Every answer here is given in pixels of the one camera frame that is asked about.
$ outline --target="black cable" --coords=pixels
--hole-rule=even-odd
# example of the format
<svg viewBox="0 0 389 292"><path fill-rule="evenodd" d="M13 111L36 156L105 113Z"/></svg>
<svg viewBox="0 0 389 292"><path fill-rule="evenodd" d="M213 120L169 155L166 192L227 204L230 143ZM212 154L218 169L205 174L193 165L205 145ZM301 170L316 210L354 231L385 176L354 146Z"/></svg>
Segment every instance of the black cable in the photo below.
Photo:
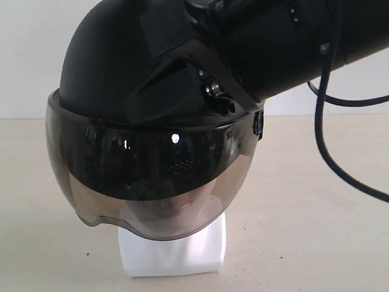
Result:
<svg viewBox="0 0 389 292"><path fill-rule="evenodd" d="M317 103L316 103L316 112L315 112L315 137L318 150L327 163L329 168L336 173L340 178L342 178L346 183L355 187L359 191L366 193L369 196L382 200L389 203L389 195L381 192L380 190L373 189L360 181L356 180L350 176L346 171L344 171L337 163L333 160L331 155L328 153L328 149L324 142L323 137L323 110L324 104L326 101L326 92L328 88L329 76L331 75L332 66L334 64L335 57L337 55L337 49L339 46L340 36L342 34L342 23L344 17L345 3L344 0L338 0L337 15L334 26L334 38L329 45L329 51L327 60L325 61L322 77L320 80L320 87L318 89Z"/></svg>
<svg viewBox="0 0 389 292"><path fill-rule="evenodd" d="M318 96L318 89L313 85L313 83L308 82L308 86L313 91L313 93L316 94L316 96ZM379 105L381 103L389 102L389 96L376 97L374 99L347 100L347 99L338 99L336 97L326 95L326 102L337 106L345 106L349 108L362 108L365 106Z"/></svg>

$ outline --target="white stand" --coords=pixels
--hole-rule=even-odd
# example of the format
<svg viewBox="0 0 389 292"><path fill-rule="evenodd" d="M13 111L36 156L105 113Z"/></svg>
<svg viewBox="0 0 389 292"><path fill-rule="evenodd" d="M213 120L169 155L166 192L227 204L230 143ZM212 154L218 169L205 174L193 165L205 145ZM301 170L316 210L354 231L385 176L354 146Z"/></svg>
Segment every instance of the white stand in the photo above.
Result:
<svg viewBox="0 0 389 292"><path fill-rule="evenodd" d="M182 276L219 271L226 244L225 214L182 239L157 242L119 228L120 255L131 277Z"/></svg>

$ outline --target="table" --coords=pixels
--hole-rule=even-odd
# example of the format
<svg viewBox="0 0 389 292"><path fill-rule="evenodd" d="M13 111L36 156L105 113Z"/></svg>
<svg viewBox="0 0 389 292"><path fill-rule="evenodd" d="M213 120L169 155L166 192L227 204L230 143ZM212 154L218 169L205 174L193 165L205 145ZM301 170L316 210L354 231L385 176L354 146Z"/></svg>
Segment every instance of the table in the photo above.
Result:
<svg viewBox="0 0 389 292"><path fill-rule="evenodd" d="M0 291L388 291L389 205L330 171L313 118L267 117L245 185L227 209L219 273L132 279L117 230L89 228L61 194L43 120L0 121ZM350 174L389 192L389 115L326 116Z"/></svg>

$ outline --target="visor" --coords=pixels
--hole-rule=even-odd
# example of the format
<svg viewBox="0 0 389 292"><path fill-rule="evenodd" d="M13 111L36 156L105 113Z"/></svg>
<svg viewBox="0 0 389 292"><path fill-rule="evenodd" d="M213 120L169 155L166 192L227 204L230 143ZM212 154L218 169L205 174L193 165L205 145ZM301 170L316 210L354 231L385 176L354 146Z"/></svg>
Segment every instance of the visor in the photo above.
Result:
<svg viewBox="0 0 389 292"><path fill-rule="evenodd" d="M258 142L254 118L151 131L66 111L55 92L46 112L47 149L58 184L85 224L175 240L206 227L238 193Z"/></svg>

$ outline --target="white wall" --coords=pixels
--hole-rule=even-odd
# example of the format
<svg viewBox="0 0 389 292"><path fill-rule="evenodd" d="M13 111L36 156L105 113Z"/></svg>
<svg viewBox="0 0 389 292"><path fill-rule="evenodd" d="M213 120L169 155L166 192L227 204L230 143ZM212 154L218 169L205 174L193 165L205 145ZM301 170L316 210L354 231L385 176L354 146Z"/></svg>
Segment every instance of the white wall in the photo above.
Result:
<svg viewBox="0 0 389 292"><path fill-rule="evenodd" d="M1 0L0 119L43 118L46 99L58 87L69 40L99 0ZM362 99L389 94L389 50L332 75L329 94ZM312 114L306 85L270 99L267 114ZM327 113L389 113L389 104L363 109L327 106Z"/></svg>

